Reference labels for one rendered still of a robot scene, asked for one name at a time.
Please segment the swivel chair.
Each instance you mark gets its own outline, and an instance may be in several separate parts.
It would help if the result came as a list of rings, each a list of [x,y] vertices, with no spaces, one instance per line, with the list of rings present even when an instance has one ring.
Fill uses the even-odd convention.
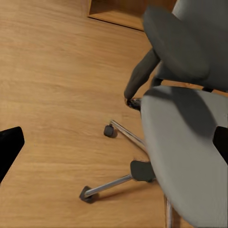
[[[131,174],[95,188],[79,198],[126,181],[157,179],[164,193],[165,225],[173,228],[172,207],[194,228],[228,228],[228,165],[215,147],[217,126],[228,128],[228,0],[177,0],[171,12],[148,7],[142,26],[152,48],[135,66],[124,91],[125,104],[141,112],[145,141],[111,120],[149,155],[132,161]],[[142,98],[140,86],[155,75]],[[202,90],[161,85],[163,80],[203,86]]]

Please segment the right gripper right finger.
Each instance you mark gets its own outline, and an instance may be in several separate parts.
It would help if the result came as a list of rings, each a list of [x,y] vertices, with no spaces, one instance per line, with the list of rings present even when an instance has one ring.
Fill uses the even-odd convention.
[[[213,143],[228,165],[228,128],[217,126]]]

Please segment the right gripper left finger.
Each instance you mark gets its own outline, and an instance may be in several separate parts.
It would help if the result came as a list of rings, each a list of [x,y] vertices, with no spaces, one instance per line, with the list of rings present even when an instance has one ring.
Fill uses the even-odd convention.
[[[0,183],[25,144],[20,126],[0,132]]]

